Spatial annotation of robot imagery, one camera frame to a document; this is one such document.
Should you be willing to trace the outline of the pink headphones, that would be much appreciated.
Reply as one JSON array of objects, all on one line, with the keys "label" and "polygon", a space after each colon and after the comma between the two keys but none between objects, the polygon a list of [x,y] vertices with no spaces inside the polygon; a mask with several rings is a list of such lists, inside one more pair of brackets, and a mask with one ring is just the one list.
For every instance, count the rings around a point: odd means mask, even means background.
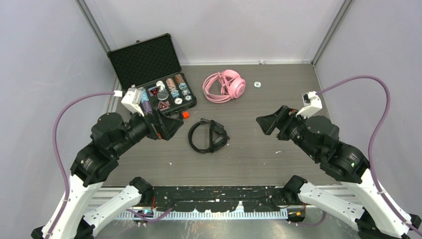
[{"label": "pink headphones", "polygon": [[[221,85],[220,94],[214,95],[210,92],[211,86],[219,82]],[[226,103],[239,98],[245,91],[246,81],[234,70],[224,70],[208,76],[202,85],[203,94],[207,100],[213,103]]]}]

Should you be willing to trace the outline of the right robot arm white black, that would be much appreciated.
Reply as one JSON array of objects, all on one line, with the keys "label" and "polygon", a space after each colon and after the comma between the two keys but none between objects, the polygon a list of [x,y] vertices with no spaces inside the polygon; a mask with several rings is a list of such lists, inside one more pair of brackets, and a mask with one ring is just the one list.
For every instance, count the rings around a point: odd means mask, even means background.
[{"label": "right robot arm white black", "polygon": [[358,204],[345,201],[294,175],[283,188],[288,203],[319,207],[348,224],[362,239],[406,239],[409,231],[419,230],[421,218],[386,202],[388,194],[376,187],[369,160],[358,148],[340,141],[338,126],[328,118],[306,119],[297,110],[282,106],[256,120],[266,135],[278,129],[278,140],[291,140],[359,200]]}]

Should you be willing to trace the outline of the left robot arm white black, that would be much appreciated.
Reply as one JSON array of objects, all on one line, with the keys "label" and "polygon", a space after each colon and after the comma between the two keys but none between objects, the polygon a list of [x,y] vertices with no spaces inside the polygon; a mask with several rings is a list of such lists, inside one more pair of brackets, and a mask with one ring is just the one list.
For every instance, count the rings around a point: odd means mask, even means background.
[{"label": "left robot arm white black", "polygon": [[92,141],[82,148],[70,169],[68,190],[63,195],[64,208],[58,206],[49,222],[34,229],[33,239],[92,239],[114,217],[135,206],[152,202],[154,190],[141,177],[135,177],[116,197],[95,209],[91,215],[86,208],[118,167],[119,158],[145,137],[170,140],[184,124],[183,120],[163,115],[154,110],[142,117],[133,114],[124,122],[118,113],[99,117],[91,129]]}]

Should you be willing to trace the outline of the small orange cube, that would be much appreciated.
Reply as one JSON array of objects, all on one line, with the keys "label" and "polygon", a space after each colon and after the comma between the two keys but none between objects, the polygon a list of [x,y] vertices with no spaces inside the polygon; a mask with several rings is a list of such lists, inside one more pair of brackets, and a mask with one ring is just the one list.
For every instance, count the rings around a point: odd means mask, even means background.
[{"label": "small orange cube", "polygon": [[190,117],[190,114],[188,112],[182,112],[182,117],[184,120],[186,120]]}]

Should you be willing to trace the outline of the black poker chip case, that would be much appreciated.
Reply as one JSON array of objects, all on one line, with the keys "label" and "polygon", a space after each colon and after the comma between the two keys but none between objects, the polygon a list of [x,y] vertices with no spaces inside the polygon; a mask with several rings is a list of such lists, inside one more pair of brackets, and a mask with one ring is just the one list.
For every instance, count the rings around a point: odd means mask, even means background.
[{"label": "black poker chip case", "polygon": [[142,91],[141,106],[172,116],[193,108],[197,97],[182,73],[170,34],[112,50],[107,53],[124,90]]}]

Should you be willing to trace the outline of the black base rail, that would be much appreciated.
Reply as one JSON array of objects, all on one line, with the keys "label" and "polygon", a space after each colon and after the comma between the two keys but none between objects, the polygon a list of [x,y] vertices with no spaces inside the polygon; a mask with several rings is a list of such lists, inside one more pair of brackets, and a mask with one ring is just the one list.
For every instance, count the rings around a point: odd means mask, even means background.
[{"label": "black base rail", "polygon": [[175,212],[275,212],[287,207],[305,209],[298,198],[276,186],[155,186],[139,206]]}]

